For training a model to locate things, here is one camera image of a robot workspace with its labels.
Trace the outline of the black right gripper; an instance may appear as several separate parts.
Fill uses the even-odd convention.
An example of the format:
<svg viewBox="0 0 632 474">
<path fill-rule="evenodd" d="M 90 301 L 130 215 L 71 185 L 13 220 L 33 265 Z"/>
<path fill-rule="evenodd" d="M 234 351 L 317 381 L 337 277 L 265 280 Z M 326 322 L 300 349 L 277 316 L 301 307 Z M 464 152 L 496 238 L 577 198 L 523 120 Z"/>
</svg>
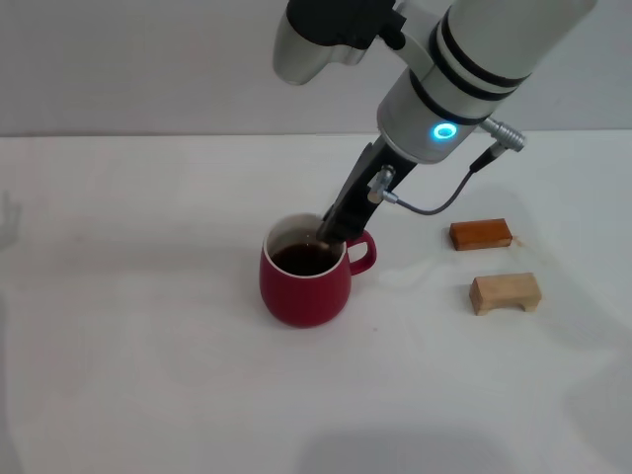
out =
<svg viewBox="0 0 632 474">
<path fill-rule="evenodd" d="M 338 245 L 363 235 L 378 207 L 377 203 L 368 200 L 370 183 L 383 166 L 394 169 L 394 178 L 388 187 L 393 191 L 414 170 L 416 163 L 399 156 L 384 140 L 367 144 L 316 231 L 319 242 Z"/>
</svg>

